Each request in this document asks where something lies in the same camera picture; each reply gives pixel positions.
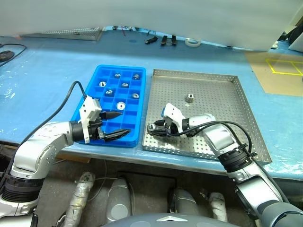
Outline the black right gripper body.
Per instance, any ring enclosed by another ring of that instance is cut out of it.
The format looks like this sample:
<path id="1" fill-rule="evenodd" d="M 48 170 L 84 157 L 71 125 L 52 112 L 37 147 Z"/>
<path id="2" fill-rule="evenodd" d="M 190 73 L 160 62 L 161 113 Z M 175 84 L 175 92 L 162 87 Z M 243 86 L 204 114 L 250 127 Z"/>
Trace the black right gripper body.
<path id="1" fill-rule="evenodd" d="M 179 136 L 177 125 L 170 118 L 164 118 L 164 130 L 165 136 Z"/>

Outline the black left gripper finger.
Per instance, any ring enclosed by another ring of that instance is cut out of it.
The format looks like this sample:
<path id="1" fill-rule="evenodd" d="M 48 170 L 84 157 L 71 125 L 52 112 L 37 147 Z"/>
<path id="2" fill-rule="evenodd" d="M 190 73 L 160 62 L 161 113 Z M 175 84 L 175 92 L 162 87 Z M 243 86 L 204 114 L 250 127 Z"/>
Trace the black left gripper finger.
<path id="1" fill-rule="evenodd" d="M 110 120 L 110 119 L 117 118 L 121 115 L 122 115 L 122 113 L 117 112 L 117 111 L 108 111 L 108 112 L 104 111 L 99 114 L 99 117 L 101 120 Z"/>
<path id="2" fill-rule="evenodd" d="M 118 129 L 110 133 L 105 133 L 103 140 L 104 141 L 113 141 L 118 140 L 123 136 L 126 136 L 131 130 L 130 129 Z"/>

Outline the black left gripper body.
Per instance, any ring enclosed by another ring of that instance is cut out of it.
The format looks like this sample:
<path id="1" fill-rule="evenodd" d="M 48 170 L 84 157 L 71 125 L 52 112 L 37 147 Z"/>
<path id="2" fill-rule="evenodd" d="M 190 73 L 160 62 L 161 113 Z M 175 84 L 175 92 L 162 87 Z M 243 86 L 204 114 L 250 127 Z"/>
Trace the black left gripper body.
<path id="1" fill-rule="evenodd" d="M 105 133 L 102 131 L 101 126 L 103 125 L 102 119 L 98 117 L 95 121 L 89 121 L 89 134 L 94 140 L 104 140 Z"/>

